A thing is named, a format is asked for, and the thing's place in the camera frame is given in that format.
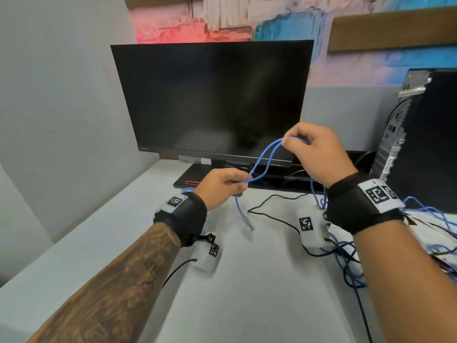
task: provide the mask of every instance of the white sensor device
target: white sensor device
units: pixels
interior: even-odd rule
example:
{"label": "white sensor device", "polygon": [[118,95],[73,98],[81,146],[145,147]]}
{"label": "white sensor device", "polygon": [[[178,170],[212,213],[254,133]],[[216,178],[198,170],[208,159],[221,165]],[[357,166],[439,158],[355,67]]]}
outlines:
{"label": "white sensor device", "polygon": [[216,237],[213,243],[208,241],[197,241],[194,245],[195,248],[192,253],[192,259],[197,259],[197,261],[193,262],[192,266],[204,272],[213,273],[216,270],[222,252],[218,238]]}
{"label": "white sensor device", "polygon": [[325,209],[317,205],[306,205],[295,211],[298,231],[302,244],[306,248],[322,248],[327,246],[325,238],[329,238],[329,222],[324,219]]}

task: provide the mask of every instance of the black wristband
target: black wristband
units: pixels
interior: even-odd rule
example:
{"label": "black wristband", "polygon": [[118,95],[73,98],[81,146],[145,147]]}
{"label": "black wristband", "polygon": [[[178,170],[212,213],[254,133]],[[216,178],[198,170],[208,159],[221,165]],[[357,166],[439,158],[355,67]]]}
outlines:
{"label": "black wristband", "polygon": [[[362,190],[359,184],[375,182],[368,190]],[[380,212],[377,205],[386,201],[396,203],[396,207]],[[334,225],[352,235],[385,221],[403,220],[403,213],[398,209],[401,201],[388,186],[365,173],[354,173],[328,189],[327,219]]]}
{"label": "black wristband", "polygon": [[207,214],[208,210],[200,196],[186,192],[168,200],[156,212],[154,223],[165,223],[178,236],[181,247],[190,247],[201,235]]}

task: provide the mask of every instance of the table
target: table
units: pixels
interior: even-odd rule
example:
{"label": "table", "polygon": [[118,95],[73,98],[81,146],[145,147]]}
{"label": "table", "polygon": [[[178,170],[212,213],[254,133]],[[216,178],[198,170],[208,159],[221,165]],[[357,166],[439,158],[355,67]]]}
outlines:
{"label": "table", "polygon": [[[173,182],[188,167],[159,161],[0,288],[0,341],[26,341],[139,238],[151,226],[156,208],[179,192]],[[249,189],[241,207],[247,211],[273,193]],[[313,198],[275,198],[262,211],[293,222],[294,207],[307,202]],[[215,273],[192,266],[177,272],[157,300],[140,342],[366,342],[354,292],[344,284],[334,258],[309,257],[290,227],[263,216],[250,218],[254,232],[241,221],[233,199],[209,213],[206,229],[222,241]],[[347,237],[342,230],[334,232]],[[191,253],[192,248],[183,249],[174,267]],[[360,294],[373,339],[383,342],[368,291]]]}

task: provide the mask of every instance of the monitor stand base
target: monitor stand base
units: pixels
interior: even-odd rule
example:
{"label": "monitor stand base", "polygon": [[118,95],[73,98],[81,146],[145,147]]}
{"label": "monitor stand base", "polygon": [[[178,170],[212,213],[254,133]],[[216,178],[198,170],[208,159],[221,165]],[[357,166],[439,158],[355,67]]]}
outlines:
{"label": "monitor stand base", "polygon": [[[187,187],[196,187],[205,176],[213,168],[228,168],[236,167],[242,171],[250,172],[252,165],[239,165],[231,164],[225,161],[213,161],[212,165],[204,164],[192,164],[184,174],[174,182],[175,188],[183,189]],[[296,171],[302,170],[301,166],[274,166],[271,165],[268,172],[261,179],[249,183],[249,188],[255,189],[268,189],[268,190],[280,190],[289,192],[304,192],[311,193],[311,184],[309,180],[300,180],[302,178],[309,177],[308,174],[303,171],[293,177],[289,177]],[[265,170],[265,165],[259,165],[253,174],[253,177],[257,177]],[[314,189],[316,193],[323,193],[323,186],[317,182],[314,182]]]}

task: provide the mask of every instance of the tattoo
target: tattoo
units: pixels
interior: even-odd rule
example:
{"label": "tattoo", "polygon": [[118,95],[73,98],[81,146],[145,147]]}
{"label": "tattoo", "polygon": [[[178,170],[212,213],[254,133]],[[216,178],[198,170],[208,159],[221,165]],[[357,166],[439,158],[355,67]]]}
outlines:
{"label": "tattoo", "polygon": [[154,224],[58,309],[28,343],[136,342],[180,241]]}

